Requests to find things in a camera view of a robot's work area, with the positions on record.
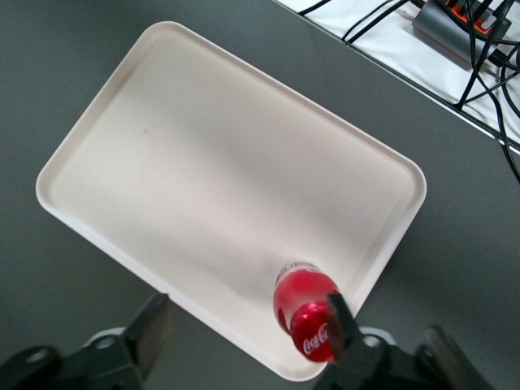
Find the cable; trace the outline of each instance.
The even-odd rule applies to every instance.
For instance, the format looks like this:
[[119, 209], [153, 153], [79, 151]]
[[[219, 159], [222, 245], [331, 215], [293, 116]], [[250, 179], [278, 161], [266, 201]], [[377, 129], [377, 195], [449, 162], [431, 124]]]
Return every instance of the cable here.
[[347, 43], [352, 45], [358, 38], [363, 36], [367, 31], [369, 31], [371, 28], [373, 28], [377, 23], [379, 23], [381, 20], [386, 18], [388, 15], [390, 15], [392, 12], [394, 12], [397, 8], [401, 7], [402, 5], [406, 4], [409, 0], [400, 0], [398, 3], [394, 4], [393, 6], [390, 6], [387, 10], [381, 13], [377, 18], [372, 20], [365, 28], [363, 28], [360, 32], [358, 32], [356, 35], [354, 35], [352, 38], [350, 38]]
[[[480, 77], [480, 75], [479, 75], [479, 67], [478, 67], [479, 64], [477, 62], [475, 62], [475, 46], [476, 46], [475, 43], [476, 43], [476, 38], [475, 38], [475, 30], [473, 28], [473, 26], [474, 26], [473, 15], [471, 14], [471, 11], [467, 11], [466, 12], [466, 16], [467, 16], [467, 23], [468, 23], [468, 32], [470, 34], [470, 54], [471, 54], [471, 66], [473, 67], [473, 73], [477, 76], [480, 84], [482, 84], [484, 89], [486, 89], [487, 95], [491, 98], [491, 100], [493, 102], [493, 105], [495, 106], [496, 120], [498, 122], [498, 128], [500, 130], [501, 139], [504, 142], [504, 144], [500, 144], [500, 145], [502, 146], [502, 150], [504, 152], [505, 159], [507, 160], [507, 162], [509, 164], [509, 167], [511, 168], [511, 171], [514, 174], [514, 177], [516, 178], [517, 182], [520, 184], [520, 171], [518, 170], [517, 164], [514, 161], [514, 157], [511, 154], [511, 148], [510, 148], [510, 145], [509, 145], [509, 138], [507, 136], [507, 132], [505, 131], [504, 115], [502, 113], [501, 104], [498, 101], [498, 99], [496, 98], [495, 94], [491, 90], [489, 90], [489, 88], [486, 86], [486, 83], [484, 83], [484, 81], [482, 80], [482, 77]], [[497, 16], [496, 20], [499, 21], [501, 19], [501, 17], [504, 17], [504, 16], [505, 16], [504, 13], [501, 12], [500, 15]], [[486, 44], [488, 42], [492, 41], [492, 34], [493, 34], [493, 31], [490, 34], [490, 37], [489, 37], [488, 41], [486, 41]], [[482, 54], [480, 55], [479, 62], [483, 58], [484, 59], [486, 58], [486, 51], [484, 51], [484, 50], [483, 50]]]
[[[486, 60], [486, 57], [488, 56], [488, 51], [491, 48], [493, 41], [495, 39], [496, 34], [498, 33], [498, 26], [502, 24], [502, 21], [505, 19], [505, 14], [509, 11], [510, 7], [513, 5], [514, 0], [504, 0], [495, 10], [497, 16], [496, 21], [491, 27], [491, 32], [489, 33], [486, 43], [484, 44], [484, 47], [482, 49], [482, 53], [480, 55], [479, 60], [476, 63], [473, 63], [475, 58], [475, 54], [472, 54], [471, 56], [471, 62], [473, 67], [473, 72], [471, 73], [470, 80], [468, 81], [468, 84], [466, 86], [466, 89], [462, 93], [461, 99], [458, 103], [453, 105], [453, 108], [460, 111], [464, 104], [466, 103], [466, 99], [468, 95], [470, 94], [471, 89], [473, 88], [473, 85], [475, 84], [475, 81], [479, 78], [479, 72], [482, 68], [484, 61]], [[468, 33], [470, 34], [470, 46], [474, 50], [475, 49], [475, 22], [473, 20], [473, 15], [471, 13], [470, 6], [466, 8], [466, 19], [467, 19], [467, 29]]]
[[[511, 52], [508, 55], [508, 59], [511, 59], [511, 57], [513, 57], [513, 54], [515, 51], [517, 53], [517, 64], [518, 64], [518, 62], [519, 62], [518, 60], [520, 59], [520, 45], [516, 46], [513, 50], [511, 50]], [[505, 80], [505, 72], [506, 72], [506, 67], [503, 67], [500, 72], [501, 80]], [[514, 104], [513, 99], [511, 98], [511, 95], [509, 94], [509, 90], [507, 89], [507, 85], [505, 85], [505, 83], [502, 85], [502, 92], [504, 93], [504, 98], [507, 101], [507, 103], [509, 104], [509, 107], [511, 107], [511, 110], [513, 110], [513, 112], [516, 114], [516, 116], [518, 118], [520, 118], [520, 109], [518, 109], [518, 106], [516, 104]]]
[[305, 15], [307, 15], [309, 12], [312, 12], [312, 11], [314, 11], [314, 10], [317, 10], [318, 8], [320, 8], [321, 6], [324, 6], [325, 4], [327, 4], [327, 3], [330, 2], [330, 1], [331, 1], [331, 0], [322, 0], [321, 2], [317, 2], [317, 3], [314, 4], [313, 6], [310, 6], [309, 8], [306, 8], [305, 10], [298, 12], [298, 15], [305, 16]]
[[514, 77], [516, 77], [518, 75], [520, 75], [520, 71], [515, 71], [515, 72], [511, 73], [509, 76], [504, 77], [504, 79], [500, 78], [500, 82], [498, 82], [497, 84], [493, 85], [489, 90], [486, 90], [486, 91], [484, 91], [482, 93], [479, 93], [478, 95], [475, 95], [475, 96], [467, 99], [466, 100], [466, 104], [474, 102], [475, 100], [480, 99], [482, 96], [486, 96], [489, 92], [493, 92], [493, 91], [499, 89], [504, 84], [506, 84], [508, 81], [512, 80]]
[[376, 8], [374, 8], [370, 13], [366, 14], [365, 16], [363, 16], [360, 20], [358, 20], [356, 23], [354, 23], [352, 25], [351, 28], [349, 28], [349, 30], [344, 34], [344, 36], [341, 37], [341, 40], [344, 41], [345, 38], [361, 23], [363, 23], [365, 20], [367, 20], [368, 18], [370, 18], [375, 12], [379, 11], [381, 8], [383, 8], [384, 6], [386, 6], [387, 4], [391, 3], [391, 2], [394, 2], [395, 0], [387, 0], [386, 2], [383, 2], [381, 4], [379, 4]]
[[[455, 14], [453, 14], [451, 8], [455, 5], [457, 5], [457, 0], [454, 2], [445, 2], [444, 0], [433, 0], [435, 1], [443, 10], [446, 15], [449, 16], [449, 18], [455, 22], [460, 28], [467, 29], [467, 23], [465, 23], [463, 20], [457, 18]], [[484, 34], [482, 34], [480, 31], [475, 31], [475, 35], [482, 41], [485, 41], [488, 39], [488, 37]], [[494, 38], [493, 43], [496, 44], [502, 44], [502, 45], [508, 45], [508, 46], [516, 46], [520, 43], [520, 41], [510, 41], [507, 39], [498, 39]]]

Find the gray surface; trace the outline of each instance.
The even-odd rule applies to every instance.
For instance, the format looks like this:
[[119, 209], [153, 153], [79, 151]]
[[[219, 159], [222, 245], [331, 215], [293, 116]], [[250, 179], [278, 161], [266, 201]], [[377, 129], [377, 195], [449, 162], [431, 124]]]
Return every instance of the gray surface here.
[[[358, 319], [409, 352], [440, 323], [491, 383], [518, 388], [520, 186], [494, 140], [270, 0], [2, 0], [0, 9], [0, 361], [36, 344], [71, 353], [126, 324], [153, 292], [48, 215], [34, 184], [141, 32], [174, 20], [418, 163], [427, 199]], [[174, 311], [147, 388], [312, 387]]]

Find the bottle cap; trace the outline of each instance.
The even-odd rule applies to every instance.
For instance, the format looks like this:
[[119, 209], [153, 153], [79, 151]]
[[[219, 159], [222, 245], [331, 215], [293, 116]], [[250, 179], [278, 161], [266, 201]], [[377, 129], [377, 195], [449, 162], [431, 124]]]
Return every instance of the bottle cap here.
[[313, 362], [334, 359], [327, 334], [327, 303], [309, 302], [300, 306], [291, 321], [292, 341]]

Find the plastic tray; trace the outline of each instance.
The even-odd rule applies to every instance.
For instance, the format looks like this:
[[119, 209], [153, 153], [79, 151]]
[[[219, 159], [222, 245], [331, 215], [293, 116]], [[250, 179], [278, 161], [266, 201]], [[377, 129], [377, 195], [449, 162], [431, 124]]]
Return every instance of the plastic tray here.
[[324, 365], [275, 321], [280, 269], [312, 262], [356, 314], [425, 195], [409, 159], [172, 22], [142, 34], [37, 180], [52, 215], [295, 381]]

